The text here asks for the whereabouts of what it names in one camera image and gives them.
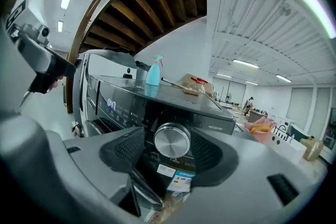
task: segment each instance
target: orange food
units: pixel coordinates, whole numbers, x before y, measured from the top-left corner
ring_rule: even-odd
[[[261,131],[261,132],[269,132],[271,128],[271,124],[267,123],[267,124],[255,124],[251,130],[250,133],[254,134],[256,131]]]

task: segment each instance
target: paper bag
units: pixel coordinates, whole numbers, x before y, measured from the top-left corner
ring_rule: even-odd
[[[322,141],[316,140],[311,137],[309,137],[308,139],[302,138],[300,140],[300,143],[307,147],[307,150],[304,153],[303,157],[310,162],[315,161],[318,158],[323,148]]]
[[[197,76],[193,76],[191,74],[186,74],[186,75],[184,75],[184,77],[180,81],[180,84],[184,87],[187,87],[189,83],[193,82],[191,77],[198,78]],[[213,97],[213,86],[212,86],[212,84],[210,82],[208,82],[208,83],[204,84],[203,86],[205,88],[206,94],[210,97]]]

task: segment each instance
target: window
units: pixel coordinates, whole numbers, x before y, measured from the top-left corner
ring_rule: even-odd
[[[309,129],[309,135],[313,135],[316,139],[321,137],[328,116],[329,101],[330,88],[318,88],[314,116]]]
[[[232,103],[241,104],[245,92],[245,85],[237,82],[230,82],[229,93],[231,94]]]
[[[217,93],[217,100],[225,102],[226,94],[229,89],[230,82],[225,79],[213,79],[214,91]]]
[[[295,125],[305,129],[310,111],[313,88],[292,88],[287,118],[295,121]]]

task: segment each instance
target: silver knob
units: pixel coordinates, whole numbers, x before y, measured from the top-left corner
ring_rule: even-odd
[[[168,158],[179,158],[190,148],[190,133],[178,123],[161,125],[154,135],[156,149]]]

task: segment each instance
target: warning label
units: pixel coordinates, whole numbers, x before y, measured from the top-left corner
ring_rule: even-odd
[[[179,193],[190,192],[190,184],[195,174],[177,170],[167,190]]]
[[[162,175],[165,175],[165,176],[168,176],[168,177],[173,177],[175,171],[176,171],[175,169],[170,168],[168,166],[164,166],[162,164],[159,164],[159,166],[157,168],[158,173],[160,173]]]

